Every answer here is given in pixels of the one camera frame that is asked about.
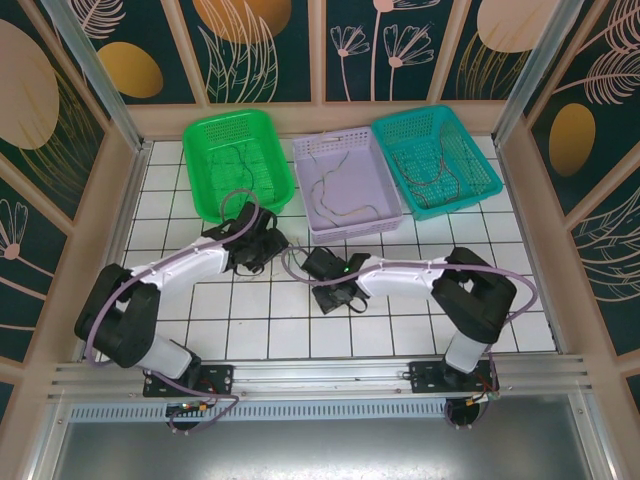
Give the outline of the aluminium table edge rail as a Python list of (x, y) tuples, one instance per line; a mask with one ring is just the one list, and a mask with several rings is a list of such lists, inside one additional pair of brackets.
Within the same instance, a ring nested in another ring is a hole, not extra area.
[(531, 145), (515, 140), (496, 149), (505, 176), (528, 259), (541, 295), (541, 303), (558, 351), (569, 351), (570, 343), (562, 331), (552, 288), (554, 241), (559, 238), (559, 217), (551, 198), (549, 181), (540, 156)]
[(142, 188), (143, 177), (151, 155), (152, 146), (153, 143), (151, 141), (144, 141), (140, 150), (133, 157), (116, 221), (103, 256), (104, 266), (122, 261), (122, 255), (126, 249), (128, 234), (133, 222), (137, 199)]

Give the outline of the grey metal shelf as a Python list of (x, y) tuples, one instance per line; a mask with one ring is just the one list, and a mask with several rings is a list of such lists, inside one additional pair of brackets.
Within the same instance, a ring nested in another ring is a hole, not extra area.
[(568, 395), (511, 397), (455, 428), (438, 417), (161, 422), (59, 412), (33, 480), (623, 480), (599, 425)]

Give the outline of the aluminium corner post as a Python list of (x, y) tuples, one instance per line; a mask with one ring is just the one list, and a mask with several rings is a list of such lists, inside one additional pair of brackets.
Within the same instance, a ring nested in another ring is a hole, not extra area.
[(135, 151), (144, 145), (125, 102), (99, 59), (93, 40), (107, 40), (126, 17), (124, 0), (37, 0), (54, 35), (71, 54), (85, 85), (90, 85), (111, 120)]
[(491, 133), (499, 150), (508, 140), (537, 85), (548, 70), (565, 37), (575, 24), (584, 0), (559, 0), (535, 48), (529, 55)]

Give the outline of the green plastic basket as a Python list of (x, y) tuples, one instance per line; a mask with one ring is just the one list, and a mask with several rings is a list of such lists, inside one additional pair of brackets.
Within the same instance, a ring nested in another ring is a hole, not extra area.
[(294, 180), (271, 118), (256, 109), (217, 115), (188, 126), (182, 137), (193, 202), (213, 224), (233, 218), (251, 198), (280, 213), (294, 195)]

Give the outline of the aluminium mounting rail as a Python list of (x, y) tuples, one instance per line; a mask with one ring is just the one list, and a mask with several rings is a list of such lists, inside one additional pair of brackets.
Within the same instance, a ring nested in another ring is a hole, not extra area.
[[(402, 378), (409, 357), (344, 360), (261, 360), (234, 363), (232, 393), (243, 400), (407, 398)], [(592, 389), (583, 359), (549, 353), (494, 357), (500, 393), (506, 396), (572, 394)], [(124, 402), (142, 399), (144, 376), (115, 365), (58, 365), (45, 387), (51, 401)]]

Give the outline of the teal plastic basket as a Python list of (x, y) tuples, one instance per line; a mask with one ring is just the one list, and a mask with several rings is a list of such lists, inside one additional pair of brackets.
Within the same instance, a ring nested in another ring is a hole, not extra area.
[(499, 176), (447, 106), (382, 117), (371, 128), (416, 221), (471, 207), (502, 191)]

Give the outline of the lilac plastic basket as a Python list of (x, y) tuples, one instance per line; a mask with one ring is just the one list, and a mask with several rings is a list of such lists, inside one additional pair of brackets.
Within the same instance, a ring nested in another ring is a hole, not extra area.
[(400, 196), (371, 128), (299, 137), (292, 149), (315, 244), (398, 229)]

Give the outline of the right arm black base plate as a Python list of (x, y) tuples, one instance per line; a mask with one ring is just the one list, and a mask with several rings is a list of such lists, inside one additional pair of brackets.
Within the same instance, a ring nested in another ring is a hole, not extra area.
[(402, 374), (413, 393), (481, 393), (498, 391), (499, 380), (494, 372), (494, 364), (480, 360), (471, 373), (460, 372), (444, 360), (414, 361)]

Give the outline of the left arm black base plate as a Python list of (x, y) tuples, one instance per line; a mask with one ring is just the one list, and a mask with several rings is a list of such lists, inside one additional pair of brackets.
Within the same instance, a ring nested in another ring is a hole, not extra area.
[(232, 365), (190, 366), (181, 377), (169, 381), (146, 372), (142, 394), (145, 398), (177, 398), (191, 396), (188, 389), (202, 397), (230, 395), (233, 376)]

